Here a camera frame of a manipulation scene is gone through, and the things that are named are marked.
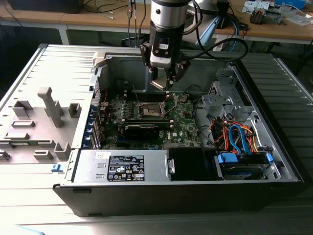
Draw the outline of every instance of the warning label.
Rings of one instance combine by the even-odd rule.
[[[144,156],[110,156],[108,181],[144,181]]]

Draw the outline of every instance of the table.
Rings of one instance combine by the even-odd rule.
[[[114,11],[114,19],[109,19],[101,14],[91,13],[83,9],[79,14],[66,14],[58,12],[37,12],[37,11],[16,11],[13,10],[7,0],[3,0],[7,9],[11,14],[25,27],[43,27],[43,28],[55,28],[59,30],[62,43],[69,45],[67,31],[71,29],[75,30],[92,30],[92,31],[110,31],[110,32],[127,32],[128,18],[127,8],[121,8]],[[113,0],[98,0],[100,3],[114,3]],[[313,25],[299,26],[285,19],[282,20],[280,25],[263,24],[255,25],[250,24],[249,14],[242,14],[242,7],[245,0],[232,0],[231,5],[235,15],[241,22],[249,25],[249,31],[245,36],[245,40],[250,41],[263,41],[263,42],[278,42],[278,43],[297,43],[297,44],[309,44],[313,39]],[[112,8],[126,5],[126,2],[119,1],[114,4]],[[313,7],[308,7],[304,10],[312,10]],[[137,18],[139,25],[144,12],[143,4],[137,4]],[[20,26],[13,17],[4,8],[3,3],[0,5],[0,23],[2,25]],[[146,19],[142,25],[142,33],[149,33],[150,24],[150,5],[147,5]],[[134,19],[131,20],[130,32],[134,32]],[[225,29],[217,29],[214,38],[217,41],[223,40],[227,37],[231,37],[234,30],[231,26]]]

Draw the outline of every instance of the desk leg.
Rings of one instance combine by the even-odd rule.
[[[67,26],[66,25],[60,25],[57,27],[57,29],[59,30],[62,44],[63,45],[69,45]]]
[[[228,38],[229,36],[230,35],[228,35],[228,34],[218,34],[216,37],[215,43],[218,43],[219,41],[224,40],[224,39]],[[221,51],[223,49],[223,47],[224,47],[224,43],[220,44],[217,47],[214,47],[213,51]]]

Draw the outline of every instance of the black cable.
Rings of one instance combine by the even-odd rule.
[[[119,1],[119,0],[116,0],[115,3],[110,3],[110,4],[102,4],[102,5],[98,6],[98,7],[96,7],[96,9],[97,9],[97,11],[99,11],[99,9],[100,9],[101,7],[115,5],[115,4],[118,3],[118,1]]]
[[[198,107],[199,107],[199,104],[200,104],[200,102],[202,101],[202,99],[200,98],[199,99],[199,101],[198,101],[198,103],[197,103],[197,105],[196,105],[196,109],[195,109],[195,111],[194,111],[194,116],[193,116],[193,120],[195,120],[196,119],[196,113],[197,113],[197,109],[198,109]]]
[[[90,10],[88,10],[88,9],[86,8],[86,6],[84,5],[84,9],[85,9],[86,11],[88,11],[88,12],[91,12],[91,13],[106,13],[106,12],[114,11],[114,10],[117,10],[117,9],[120,9],[120,8],[126,7],[126,6],[128,6],[128,5],[119,6],[119,7],[117,7],[117,8],[110,9],[110,10],[107,10],[107,11],[96,11],[96,12],[95,12],[95,11],[90,11]]]
[[[139,27],[139,30],[138,30],[138,45],[139,45],[139,37],[141,35],[141,27],[142,27],[143,22],[146,19],[146,0],[143,0],[143,4],[144,4],[144,9],[145,10],[144,10],[143,18],[141,20],[140,27]]]
[[[215,56],[207,53],[208,51],[212,50],[214,47],[217,47],[217,46],[219,46],[219,45],[221,45],[223,43],[227,43],[227,42],[231,42],[231,41],[239,42],[239,43],[243,44],[245,46],[245,49],[246,49],[244,54],[242,54],[241,56],[238,56],[236,58],[233,58],[233,59],[223,60],[223,59],[220,59],[219,57],[215,57]],[[226,38],[224,40],[221,40],[221,41],[215,43],[212,47],[210,47],[210,48],[206,49],[205,51],[202,51],[202,52],[200,52],[200,53],[198,53],[198,54],[196,54],[194,56],[186,56],[185,58],[182,59],[182,61],[183,60],[185,60],[185,61],[193,60],[193,59],[199,58],[200,56],[202,56],[202,55],[207,53],[207,55],[209,55],[210,58],[212,58],[214,60],[222,61],[222,62],[232,62],[232,61],[244,58],[248,54],[248,52],[249,52],[249,47],[248,47],[247,43],[244,40],[239,39],[239,38]]]
[[[137,47],[137,15],[136,15],[136,0],[134,0],[134,17],[135,17],[135,47]]]
[[[13,19],[14,19],[17,23],[19,23],[20,26],[23,27],[23,25],[11,14],[11,12],[9,12],[8,8],[6,8],[6,5],[5,5],[4,1],[3,1],[2,3],[3,3],[3,6],[5,7],[5,9],[7,10],[7,12],[13,17]]]
[[[210,126],[209,126],[209,125],[203,125],[203,126],[199,127],[198,129],[200,130],[200,129],[203,128],[203,127],[209,128]]]
[[[202,90],[201,87],[198,86],[197,84],[189,84],[189,85],[187,85],[187,86],[184,88],[183,93],[185,94],[187,88],[188,88],[188,87],[191,87],[191,86],[197,87],[202,93],[206,93],[206,92],[205,92],[204,90]]]
[[[131,35],[129,34],[129,28],[131,25],[131,18],[128,18],[128,27],[127,27],[127,33],[128,33],[128,42],[129,42],[129,47],[132,47],[132,43],[131,43]]]
[[[6,56],[5,56],[5,48],[4,48],[4,42],[3,42],[3,37],[2,37],[2,25],[0,24],[0,39],[1,39],[1,46],[2,46],[2,53],[3,53],[3,59],[4,59],[4,68],[5,71],[7,71],[7,67],[6,67]]]
[[[91,1],[93,1],[93,0],[89,0],[89,1],[85,2],[84,5],[86,5],[87,3],[91,2]]]
[[[195,20],[196,20],[196,22],[197,22],[197,21],[198,21],[198,15],[196,14],[196,11],[197,11],[197,10],[196,10],[196,6],[198,7],[199,5],[198,5],[198,3],[197,3],[195,0],[192,0],[192,2],[194,3],[194,8],[195,8]],[[238,38],[227,38],[227,39],[224,39],[224,40],[219,41],[218,43],[215,43],[212,47],[210,47],[210,48],[208,48],[208,49],[205,49],[205,48],[203,47],[202,43],[201,43],[200,36],[199,36],[199,29],[198,29],[198,28],[196,28],[196,35],[197,35],[197,40],[198,40],[199,46],[200,46],[200,48],[201,48],[203,51],[200,52],[200,53],[198,53],[197,55],[194,55],[194,56],[189,56],[189,57],[187,56],[187,57],[185,58],[185,60],[196,59],[196,58],[198,58],[198,57],[200,57],[200,56],[206,54],[206,55],[209,56],[210,58],[215,59],[215,60],[217,60],[217,61],[232,62],[232,61],[235,61],[235,60],[238,60],[238,59],[241,59],[241,58],[245,57],[245,56],[248,54],[248,52],[249,52],[249,47],[248,47],[247,43],[246,43],[245,41],[241,40],[241,39],[238,39]],[[208,51],[212,50],[214,47],[219,46],[219,45],[223,44],[224,42],[230,42],[230,41],[237,41],[237,42],[240,42],[241,44],[243,44],[243,45],[245,46],[245,48],[246,48],[246,51],[244,52],[244,54],[241,55],[241,56],[239,56],[239,57],[237,57],[237,58],[234,58],[234,59],[223,60],[223,59],[220,59],[220,58],[215,57],[215,56],[211,55],[210,53],[208,53]]]
[[[182,35],[188,35],[188,34],[191,34],[193,31],[195,31],[197,28],[199,28],[200,24],[202,23],[202,20],[203,20],[203,14],[202,14],[202,11],[201,11],[201,8],[199,7],[199,4],[196,2],[196,0],[191,0],[194,4],[194,8],[195,8],[195,15],[197,15],[197,9],[196,9],[196,6],[197,8],[199,9],[199,12],[200,12],[200,20],[199,21],[196,21],[195,25],[188,31],[186,32],[183,32]]]

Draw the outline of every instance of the grey workbench surface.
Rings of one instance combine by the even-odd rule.
[[[49,45],[37,50],[36,66],[40,71],[51,71],[57,64],[43,61],[63,61],[75,68],[91,70],[94,52],[103,47]],[[289,132],[292,145],[304,156],[307,170],[313,174],[312,117],[313,106],[269,54],[249,54],[243,60],[265,100],[279,122]],[[26,66],[20,79],[34,71]],[[75,82],[88,80],[91,73],[77,72]],[[66,79],[66,73],[59,75]],[[288,91],[289,97],[281,91]],[[0,106],[6,102],[5,97]],[[293,113],[302,112],[302,120],[295,121]],[[292,130],[291,123],[297,129]],[[300,133],[308,133],[302,138]],[[64,174],[51,173],[53,164],[0,164],[0,214],[3,224],[18,224],[45,234],[313,234],[313,190],[296,198],[275,202],[256,213],[210,213],[189,215],[152,215],[127,217],[77,217],[52,191],[52,185]]]

